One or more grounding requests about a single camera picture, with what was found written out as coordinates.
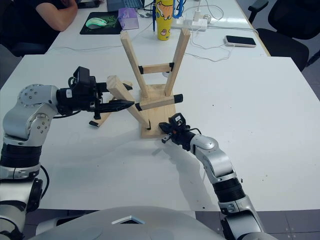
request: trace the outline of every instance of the white desk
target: white desk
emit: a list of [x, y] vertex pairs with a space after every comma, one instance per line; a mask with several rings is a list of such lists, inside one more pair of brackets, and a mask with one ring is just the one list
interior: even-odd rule
[[[170, 58], [161, 55], [159, 60]], [[139, 59], [149, 63], [154, 57], [142, 54]], [[97, 82], [114, 74], [132, 81], [138, 99], [123, 49], [113, 56], [25, 56], [1, 89], [0, 124], [23, 87], [65, 88], [78, 66], [89, 68]], [[161, 74], [145, 79], [149, 84], [165, 81]], [[218, 140], [258, 211], [320, 208], [320, 103], [291, 59], [234, 57], [212, 63], [184, 56], [173, 91], [184, 96], [177, 112]], [[52, 122], [40, 159], [50, 186], [40, 208], [219, 210], [202, 165], [180, 146], [140, 139], [139, 124], [126, 110], [112, 113], [98, 129], [88, 124], [92, 116], [81, 112]]]
[[[243, 12], [238, 6], [236, 0], [209, 0], [209, 4], [215, 4], [222, 8], [224, 11], [224, 17], [217, 23], [216, 26], [220, 27], [238, 27], [238, 28], [250, 28], [251, 26], [248, 24]], [[202, 0], [201, 5], [205, 5], [206, 2]], [[61, 47], [69, 47], [73, 49], [83, 50], [83, 49], [92, 49], [92, 48], [102, 48], [107, 46], [121, 46], [120, 36], [119, 35], [80, 35], [85, 21], [88, 18], [88, 15], [91, 12], [106, 12], [107, 4], [102, 3], [99, 8], [89, 8], [89, 9], [79, 9], [78, 13], [73, 21], [73, 23], [65, 30], [61, 32], [56, 40], [53, 42], [50, 50], [47, 54], [74, 54], [76, 53], [73, 50]], [[185, 9], [190, 6], [197, 6], [198, 1], [188, 0], [185, 4]], [[184, 13], [188, 19], [192, 19], [193, 10], [188, 10]], [[209, 14], [209, 11], [206, 7], [201, 7], [201, 11], [203, 14]], [[221, 13], [218, 9], [212, 7], [212, 13], [220, 17]], [[138, 17], [139, 21], [139, 29], [128, 30], [131, 38], [140, 33], [144, 28], [146, 28], [151, 22], [151, 18], [141, 18]], [[179, 38], [180, 30], [172, 29], [171, 37], [168, 41], [159, 41], [157, 39], [157, 34], [153, 32], [152, 25], [138, 35], [137, 38], [133, 41], [133, 47], [136, 52], [141, 51], [143, 54], [147, 53], [168, 53], [170, 56], [173, 56], [178, 38]], [[246, 30], [233, 30], [233, 29], [212, 29], [209, 28], [205, 32], [196, 32], [194, 34], [194, 41], [197, 44], [203, 45], [205, 47], [219, 46], [224, 43], [223, 39], [225, 35], [235, 35], [235, 36], [243, 36], [254, 38], [257, 46], [255, 48], [246, 48], [246, 47], [236, 47], [232, 51], [231, 58], [237, 56], [267, 56], [263, 47], [261, 46], [259, 40], [257, 39], [255, 33]], [[89, 51], [88, 53], [117, 53], [116, 48], [102, 48], [98, 51]], [[188, 44], [186, 49], [188, 53], [196, 54], [201, 57], [211, 58], [214, 60], [221, 59], [228, 55], [226, 50], [221, 48], [214, 48], [210, 50], [203, 50], [197, 47], [194, 47]]]

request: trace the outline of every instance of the mouse pad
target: mouse pad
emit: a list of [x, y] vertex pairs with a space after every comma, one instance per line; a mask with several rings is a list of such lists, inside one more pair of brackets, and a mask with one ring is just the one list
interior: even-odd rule
[[[86, 27], [86, 22], [92, 18], [100, 18], [107, 22], [106, 26], [90, 29]], [[91, 12], [86, 19], [80, 34], [81, 35], [108, 35], [108, 34], [120, 34], [122, 28], [120, 22], [118, 20], [118, 11], [110, 11], [110, 12]]]

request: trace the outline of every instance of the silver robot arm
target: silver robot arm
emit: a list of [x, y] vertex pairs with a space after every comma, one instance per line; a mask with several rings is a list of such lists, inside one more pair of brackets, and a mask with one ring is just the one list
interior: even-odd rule
[[69, 117], [74, 111], [117, 112], [134, 104], [113, 100], [102, 103], [106, 83], [96, 83], [89, 69], [78, 67], [69, 78], [69, 88], [33, 84], [18, 95], [15, 106], [3, 119], [3, 146], [0, 158], [0, 240], [22, 239], [26, 213], [39, 207], [43, 181], [36, 178], [40, 155], [50, 124], [59, 113]]
[[170, 117], [169, 123], [161, 122], [159, 127], [168, 134], [162, 139], [163, 143], [171, 139], [203, 164], [220, 210], [226, 215], [221, 221], [226, 239], [237, 240], [241, 236], [250, 239], [253, 234], [259, 234], [262, 240], [272, 238], [264, 233], [261, 220], [250, 198], [244, 193], [229, 157], [219, 148], [215, 139], [192, 133], [181, 113]]
[[229, 157], [219, 148], [218, 142], [196, 134], [190, 142], [190, 151], [203, 164], [219, 200], [220, 210], [226, 215], [221, 222], [225, 237], [238, 239], [249, 233], [263, 233], [261, 220], [249, 196], [244, 193]]

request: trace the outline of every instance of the person's arm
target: person's arm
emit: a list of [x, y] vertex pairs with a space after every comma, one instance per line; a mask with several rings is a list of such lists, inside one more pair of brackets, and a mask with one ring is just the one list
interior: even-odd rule
[[36, 6], [35, 10], [54, 30], [63, 32], [75, 19], [78, 6], [75, 0], [66, 1], [67, 8], [57, 9], [53, 4], [43, 2]]

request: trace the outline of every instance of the person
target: person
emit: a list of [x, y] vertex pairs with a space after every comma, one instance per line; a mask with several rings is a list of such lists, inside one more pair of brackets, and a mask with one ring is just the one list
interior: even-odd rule
[[23, 28], [19, 40], [48, 47], [73, 22], [78, 11], [75, 0], [14, 0], [14, 7]]

